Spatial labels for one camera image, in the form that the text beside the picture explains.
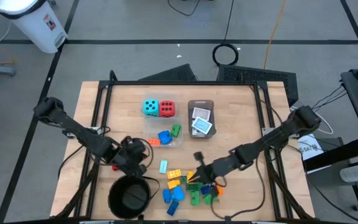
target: white trash can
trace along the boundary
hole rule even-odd
[[[0,0],[0,14],[10,19],[45,53],[57,52],[67,38],[46,0]]]

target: yellow lego brick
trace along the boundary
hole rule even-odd
[[[190,178],[191,178],[193,175],[194,175],[194,172],[193,172],[193,171],[189,171],[189,172],[187,173],[187,184],[189,183],[189,180],[190,180]]]
[[[173,170],[173,171],[167,172],[168,180],[170,180],[172,178],[180,177],[180,176],[181,176],[180,170]]]
[[[180,185],[180,180],[171,180],[168,182],[168,188],[172,189],[176,186]]]

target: teal dice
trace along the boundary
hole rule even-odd
[[[148,99],[143,102],[143,114],[158,117],[158,100]]]

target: yellow cable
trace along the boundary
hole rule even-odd
[[[278,16],[278,21],[276,22],[276,25],[274,26],[272,36],[270,37],[270,40],[269,40],[268,45],[267,45],[266,55],[265,55],[265,64],[264,64],[264,69],[266,69],[266,63],[267,63],[267,57],[269,56],[269,48],[270,48],[270,44],[272,43],[272,40],[273,40],[274,34],[276,33],[276,29],[277,29],[278,25],[280,24],[280,21],[281,21],[281,16],[283,15],[284,6],[285,6],[285,1],[286,1],[286,0],[283,0],[283,5],[281,6],[280,15]]]
[[[9,62],[10,64],[15,64],[15,60],[14,60],[14,57],[12,55],[10,55],[5,49],[3,49],[1,46],[0,46],[0,51],[2,53],[4,53],[8,58],[10,58],[12,61]]]

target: dice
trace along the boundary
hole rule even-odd
[[[175,103],[170,100],[160,102],[160,117],[170,118],[175,115]]]
[[[158,100],[145,100],[143,102],[143,114],[147,116],[158,116]]]

